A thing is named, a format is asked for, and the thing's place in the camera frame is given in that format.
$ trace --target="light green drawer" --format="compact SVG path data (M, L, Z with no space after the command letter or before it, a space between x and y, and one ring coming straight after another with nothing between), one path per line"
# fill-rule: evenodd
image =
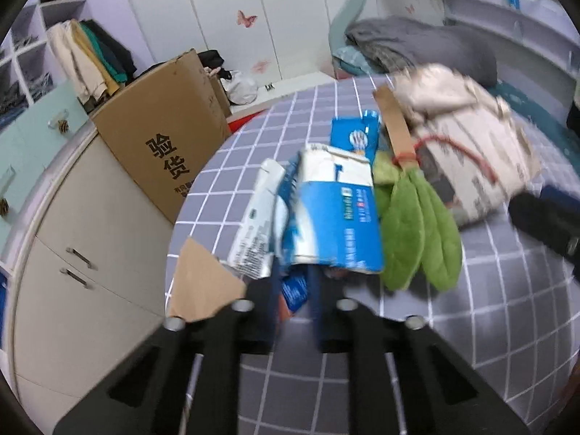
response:
M69 131L61 134L49 122L59 114L68 113ZM47 167L74 133L89 119L70 82L57 86L49 94L28 108L15 121L24 143L30 152L40 158Z
M44 171L41 160L26 147L14 123L0 134L0 178L10 168L14 170L14 174L4 194L9 211L6 217L0 217L0 249L4 247L28 193Z

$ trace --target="brown cardboard strip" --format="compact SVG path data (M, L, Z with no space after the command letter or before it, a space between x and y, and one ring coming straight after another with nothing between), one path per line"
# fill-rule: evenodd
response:
M382 85L373 92L373 96L381 112L383 124L389 133L395 157L399 157L401 154L414 154L413 138L393 92L387 85ZM400 164L403 170L419 165L417 161L407 159L402 159Z
M191 237L179 253L167 315L187 322L207 319L243 298L246 285Z

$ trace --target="light blue pillow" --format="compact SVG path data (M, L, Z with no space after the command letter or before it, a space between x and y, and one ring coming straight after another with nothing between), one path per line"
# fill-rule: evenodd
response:
M370 63L368 63L366 57L355 46L344 46L340 49L336 49L332 56L338 60L342 60L343 62L348 63L349 65L361 69L365 74L376 75L379 73L373 69L372 66L370 66Z

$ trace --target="gray blanket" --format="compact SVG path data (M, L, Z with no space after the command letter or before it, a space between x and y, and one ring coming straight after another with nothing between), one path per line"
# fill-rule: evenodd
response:
M485 87L495 86L495 54L481 35L464 26L431 26L398 16L353 23L346 37L385 72L440 63Z

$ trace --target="green plush toy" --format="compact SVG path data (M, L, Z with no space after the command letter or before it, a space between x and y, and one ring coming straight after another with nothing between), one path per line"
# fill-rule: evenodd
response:
M421 170L401 172L386 152L377 152L373 178L386 261L381 273L385 286L407 289L421 266L437 290L454 287L462 267L461 238L453 216Z

